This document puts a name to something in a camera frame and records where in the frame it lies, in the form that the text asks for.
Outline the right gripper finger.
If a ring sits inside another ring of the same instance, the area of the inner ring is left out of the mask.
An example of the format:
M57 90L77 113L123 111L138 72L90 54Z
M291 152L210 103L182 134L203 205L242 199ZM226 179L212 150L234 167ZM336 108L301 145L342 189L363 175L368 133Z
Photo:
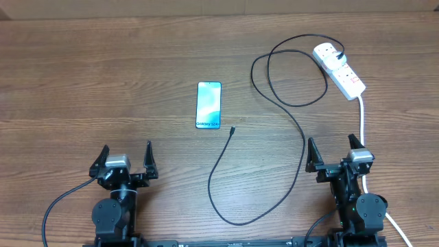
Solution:
M348 140L352 150L364 148L364 145L354 134L348 135Z
M317 172L324 165L324 161L312 137L308 138L308 155L305 171Z

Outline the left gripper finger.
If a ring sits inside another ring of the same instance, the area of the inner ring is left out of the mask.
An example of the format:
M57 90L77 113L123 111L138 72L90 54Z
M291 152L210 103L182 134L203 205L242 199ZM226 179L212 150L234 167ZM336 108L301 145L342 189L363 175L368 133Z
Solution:
M91 178L96 177L99 174L100 169L105 167L105 162L109 155L109 151L110 151L109 147L105 145L102 151L100 152L99 156L90 166L88 175Z
M151 141L147 141L143 167L145 168L145 173L148 179L158 178L158 170L153 156Z

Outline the Samsung Galaxy smartphone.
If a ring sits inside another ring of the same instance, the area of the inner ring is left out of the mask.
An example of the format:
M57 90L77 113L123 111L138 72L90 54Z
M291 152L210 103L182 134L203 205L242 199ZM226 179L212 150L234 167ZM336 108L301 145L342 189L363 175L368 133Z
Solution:
M195 127L219 129L221 124L222 83L199 82Z

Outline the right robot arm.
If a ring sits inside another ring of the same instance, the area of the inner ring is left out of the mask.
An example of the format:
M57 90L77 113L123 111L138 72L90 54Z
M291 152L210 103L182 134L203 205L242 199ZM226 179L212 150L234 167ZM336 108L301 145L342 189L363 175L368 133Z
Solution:
M326 165L315 141L308 139L306 172L317 173L317 183L329 183L335 200L335 209L322 216L308 230L309 235L322 221L338 213L340 228L332 228L322 239L323 246L386 246L384 237L378 236L383 230L383 219L388 202L380 195L361 192L357 179L370 172L375 156L360 143L354 134L348 136L351 150L338 164Z

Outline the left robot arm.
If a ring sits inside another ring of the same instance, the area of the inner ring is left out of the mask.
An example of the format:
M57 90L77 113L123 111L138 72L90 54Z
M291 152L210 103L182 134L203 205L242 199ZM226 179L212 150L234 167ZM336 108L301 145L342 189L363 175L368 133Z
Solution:
M143 173L132 174L127 154L111 154L105 145L89 169L89 176L109 190L110 197L100 200L92 210L95 225L94 246L146 246L142 234L136 233L137 189L149 187L158 178L152 142L148 141Z

